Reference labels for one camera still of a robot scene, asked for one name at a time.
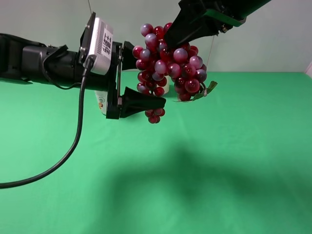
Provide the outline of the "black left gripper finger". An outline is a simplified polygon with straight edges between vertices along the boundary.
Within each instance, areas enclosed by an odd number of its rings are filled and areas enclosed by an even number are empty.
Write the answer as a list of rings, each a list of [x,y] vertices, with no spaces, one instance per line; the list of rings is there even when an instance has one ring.
[[[133,55],[135,47],[129,42],[125,41],[122,48],[122,71],[136,69],[137,59]]]
[[[139,112],[164,108],[165,103],[166,99],[163,97],[143,94],[126,87],[124,95],[122,96],[119,117],[127,118]]]

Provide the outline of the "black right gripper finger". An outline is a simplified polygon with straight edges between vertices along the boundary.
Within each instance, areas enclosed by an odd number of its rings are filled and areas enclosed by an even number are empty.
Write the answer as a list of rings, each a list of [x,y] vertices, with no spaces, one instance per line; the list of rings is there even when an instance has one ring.
[[[206,10],[196,12],[191,8],[181,9],[164,35],[168,48],[177,48],[193,40],[219,34],[216,21],[205,15]]]

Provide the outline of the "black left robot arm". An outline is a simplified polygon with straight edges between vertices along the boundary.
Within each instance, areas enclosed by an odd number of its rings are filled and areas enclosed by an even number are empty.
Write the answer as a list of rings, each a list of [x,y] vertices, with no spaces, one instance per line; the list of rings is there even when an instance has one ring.
[[[98,75],[90,72],[86,89],[94,90],[102,113],[108,119],[126,118],[139,112],[164,108],[166,100],[126,88],[120,94],[119,65],[124,70],[134,67],[130,53],[133,45],[113,42],[112,60],[108,72]],[[79,63],[79,52],[67,46],[46,46],[9,34],[0,36],[0,79],[18,84],[59,85],[62,88],[79,87],[84,67]]]

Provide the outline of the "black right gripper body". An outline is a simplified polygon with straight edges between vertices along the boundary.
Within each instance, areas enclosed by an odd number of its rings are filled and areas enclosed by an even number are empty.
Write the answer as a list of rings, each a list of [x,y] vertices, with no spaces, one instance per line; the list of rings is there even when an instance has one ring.
[[[211,31],[226,32],[240,27],[247,16],[267,4],[268,0],[181,0],[189,24],[204,25]]]

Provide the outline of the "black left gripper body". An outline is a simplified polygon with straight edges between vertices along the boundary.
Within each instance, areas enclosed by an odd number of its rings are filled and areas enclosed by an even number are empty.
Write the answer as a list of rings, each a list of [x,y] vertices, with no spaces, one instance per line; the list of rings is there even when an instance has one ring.
[[[119,119],[120,117],[120,108],[117,105],[117,68],[119,62],[119,47],[121,46],[120,42],[113,42],[112,47],[112,59],[108,72],[105,75],[95,74],[90,72],[86,89],[94,91],[104,91],[107,93],[106,103],[104,108],[106,109],[106,118],[107,119]],[[73,53],[72,65],[74,69],[74,76],[70,79],[70,84],[75,88],[80,86],[82,80],[82,72],[84,68],[81,64],[78,63],[79,52]]]

